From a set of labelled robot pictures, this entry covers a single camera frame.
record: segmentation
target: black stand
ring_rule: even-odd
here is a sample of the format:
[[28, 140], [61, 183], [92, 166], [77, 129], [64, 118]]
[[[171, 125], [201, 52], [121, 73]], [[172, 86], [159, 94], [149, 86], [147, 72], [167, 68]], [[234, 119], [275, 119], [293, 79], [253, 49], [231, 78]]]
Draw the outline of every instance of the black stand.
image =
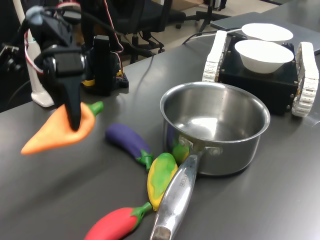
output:
[[186, 20], [196, 20], [199, 21], [203, 19], [203, 23], [200, 27], [199, 33], [203, 32], [205, 27], [210, 24], [210, 21], [216, 21], [220, 19], [226, 19], [229, 18], [230, 16], [227, 15], [221, 15], [217, 13], [212, 13], [214, 6], [216, 4], [216, 0], [210, 0], [208, 10], [207, 12], [205, 11], [196, 11], [195, 15], [192, 16], [187, 16]]

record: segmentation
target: yellow-green pepper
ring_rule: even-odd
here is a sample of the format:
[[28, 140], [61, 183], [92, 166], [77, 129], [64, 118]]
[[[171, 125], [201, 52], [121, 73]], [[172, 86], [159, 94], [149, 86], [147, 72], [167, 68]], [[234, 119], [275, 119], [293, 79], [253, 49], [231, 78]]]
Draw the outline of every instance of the yellow-green pepper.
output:
[[158, 210], [162, 196], [177, 170], [176, 161], [170, 153], [162, 153], [153, 161], [147, 179], [148, 196], [153, 210]]

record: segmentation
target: stainless steel saucepan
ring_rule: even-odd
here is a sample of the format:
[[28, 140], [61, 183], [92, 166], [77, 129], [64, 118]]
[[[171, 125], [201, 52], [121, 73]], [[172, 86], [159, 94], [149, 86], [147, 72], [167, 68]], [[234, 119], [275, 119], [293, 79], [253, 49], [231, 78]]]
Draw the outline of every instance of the stainless steel saucepan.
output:
[[160, 109], [165, 151], [183, 163], [163, 195], [150, 239], [171, 240], [186, 213], [197, 172], [223, 176], [244, 170], [269, 126], [270, 113], [251, 93], [211, 82], [170, 89]]

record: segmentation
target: table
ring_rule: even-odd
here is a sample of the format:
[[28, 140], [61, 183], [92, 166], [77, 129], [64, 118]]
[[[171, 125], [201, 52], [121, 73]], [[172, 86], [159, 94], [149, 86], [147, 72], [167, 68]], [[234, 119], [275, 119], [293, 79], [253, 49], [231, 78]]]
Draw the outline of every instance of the table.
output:
[[262, 14], [320, 32], [319, 13], [319, 0], [291, 0]]
[[[147, 173], [105, 142], [120, 122], [162, 152], [159, 101], [171, 87], [199, 81], [213, 43], [202, 37], [125, 67], [129, 93], [103, 98], [104, 111], [82, 142], [36, 155], [20, 150], [51, 111], [34, 102], [0, 113], [0, 239], [81, 240], [105, 214], [147, 200]], [[87, 103], [100, 100], [85, 95]], [[175, 240], [307, 240], [320, 238], [320, 99], [302, 120], [272, 116], [256, 156], [242, 174], [198, 176]], [[155, 213], [126, 240], [148, 240]]]

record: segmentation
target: metal handle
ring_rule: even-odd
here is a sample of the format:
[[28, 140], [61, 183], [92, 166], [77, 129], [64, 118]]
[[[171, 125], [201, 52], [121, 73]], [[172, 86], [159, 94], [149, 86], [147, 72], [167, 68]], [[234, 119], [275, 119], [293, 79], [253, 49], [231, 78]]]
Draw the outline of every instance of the metal handle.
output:
[[199, 166], [199, 154], [187, 157], [162, 197], [150, 240], [172, 240], [185, 216]]

